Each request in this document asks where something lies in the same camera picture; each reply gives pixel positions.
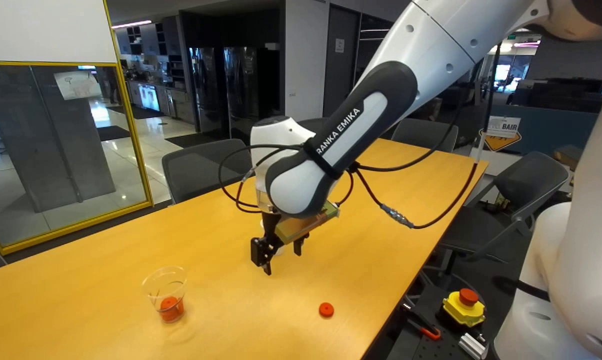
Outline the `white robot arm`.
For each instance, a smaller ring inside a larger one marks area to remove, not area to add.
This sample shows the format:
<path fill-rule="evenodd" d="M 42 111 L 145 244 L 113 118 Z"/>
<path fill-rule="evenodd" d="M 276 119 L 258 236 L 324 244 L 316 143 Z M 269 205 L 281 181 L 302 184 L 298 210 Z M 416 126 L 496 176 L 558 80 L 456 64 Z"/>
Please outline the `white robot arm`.
<path fill-rule="evenodd" d="M 439 98 L 517 28 L 602 42 L 602 0 L 409 0 L 366 69 L 316 127 L 292 118 L 260 123 L 256 193 L 267 213 L 306 217 L 334 181 L 384 132 Z M 575 169 L 572 199 L 538 215 L 517 292 L 496 354 L 522 360 L 602 360 L 602 108 Z"/>

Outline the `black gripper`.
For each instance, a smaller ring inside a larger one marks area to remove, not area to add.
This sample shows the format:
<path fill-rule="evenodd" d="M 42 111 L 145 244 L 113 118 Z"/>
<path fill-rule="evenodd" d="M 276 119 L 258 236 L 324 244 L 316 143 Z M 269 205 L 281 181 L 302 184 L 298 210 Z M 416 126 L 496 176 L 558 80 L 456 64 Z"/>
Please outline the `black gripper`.
<path fill-rule="evenodd" d="M 265 275 L 271 275 L 271 258 L 284 246 L 284 242 L 276 236 L 276 223 L 280 217 L 276 213 L 264 213 L 264 233 L 260 237 L 250 240 L 250 260 L 264 270 Z M 306 236 L 293 240 L 293 254 L 302 255 Z"/>

